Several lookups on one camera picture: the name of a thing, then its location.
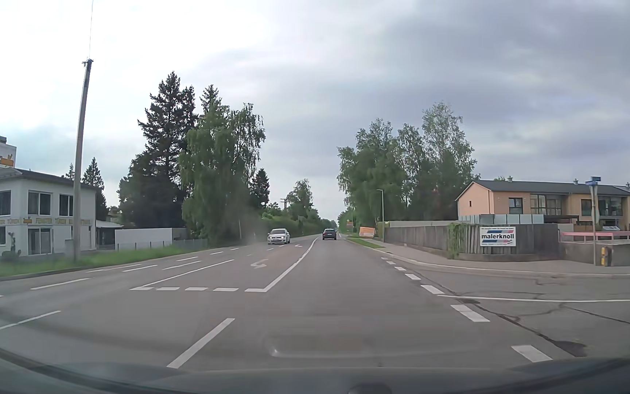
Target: asphalt road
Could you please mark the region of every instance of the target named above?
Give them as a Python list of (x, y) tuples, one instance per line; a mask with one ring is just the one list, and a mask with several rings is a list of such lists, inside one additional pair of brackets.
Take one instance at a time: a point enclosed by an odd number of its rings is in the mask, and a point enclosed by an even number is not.
[(623, 356), (630, 278), (431, 271), (311, 236), (0, 282), (0, 348), (194, 371)]

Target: turn arrow marking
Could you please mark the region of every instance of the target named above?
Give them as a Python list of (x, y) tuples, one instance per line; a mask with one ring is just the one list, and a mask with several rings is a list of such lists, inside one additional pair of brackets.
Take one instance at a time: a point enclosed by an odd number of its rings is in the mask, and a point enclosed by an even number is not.
[(250, 264), (250, 266), (254, 267), (254, 268), (262, 268), (262, 267), (266, 267), (266, 264), (262, 264), (262, 262), (267, 261), (268, 259), (261, 259), (258, 262), (254, 262), (252, 264)]

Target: grass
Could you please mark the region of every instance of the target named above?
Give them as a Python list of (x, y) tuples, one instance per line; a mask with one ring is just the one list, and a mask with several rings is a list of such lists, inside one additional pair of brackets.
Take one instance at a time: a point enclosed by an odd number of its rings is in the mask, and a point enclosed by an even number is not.
[(357, 243), (359, 245), (372, 247), (374, 249), (381, 249), (381, 248), (384, 247), (384, 246), (376, 245), (375, 243), (371, 243), (371, 242), (368, 242), (366, 240), (363, 240), (360, 237), (351, 237), (350, 236), (350, 237), (347, 237), (346, 239), (350, 240), (351, 242)]
[(158, 259), (160, 257), (181, 255), (182, 253), (191, 252), (195, 251), (184, 250), (174, 246), (168, 246), (154, 249), (101, 252), (91, 256), (84, 256), (79, 264), (75, 264), (68, 259), (16, 263), (0, 261), (0, 277), (21, 275), (24, 273), (39, 273), (45, 271), (57, 271), (61, 269), (72, 269), (75, 267), (114, 266), (118, 264), (142, 262), (144, 260)]

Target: street lamp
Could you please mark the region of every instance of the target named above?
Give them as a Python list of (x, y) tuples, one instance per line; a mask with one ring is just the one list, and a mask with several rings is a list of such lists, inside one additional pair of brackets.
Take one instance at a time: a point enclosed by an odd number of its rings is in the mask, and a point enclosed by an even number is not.
[(591, 180), (584, 183), (590, 187), (590, 197), (592, 200), (592, 263), (594, 265), (597, 265), (597, 228), (595, 223), (597, 221), (597, 209), (599, 205), (599, 200), (597, 198), (597, 185), (601, 180), (602, 177), (592, 177)]
[(383, 226), (381, 228), (381, 240), (386, 242), (386, 208), (385, 204), (383, 204), (383, 189), (376, 189), (381, 192), (381, 221), (383, 222)]

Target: utility pole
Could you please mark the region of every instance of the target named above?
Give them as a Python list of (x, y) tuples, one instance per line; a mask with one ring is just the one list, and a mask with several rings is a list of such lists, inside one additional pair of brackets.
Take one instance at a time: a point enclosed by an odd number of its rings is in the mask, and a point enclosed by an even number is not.
[(94, 60), (86, 59), (82, 62), (85, 65), (84, 84), (82, 85), (82, 103), (79, 106), (79, 124), (77, 126), (77, 151), (74, 157), (74, 197), (72, 198), (72, 245), (74, 248), (74, 262), (79, 262), (81, 258), (81, 186), (82, 186), (82, 145), (84, 140), (84, 117), (87, 112), (87, 93), (89, 91), (89, 76), (92, 72)]

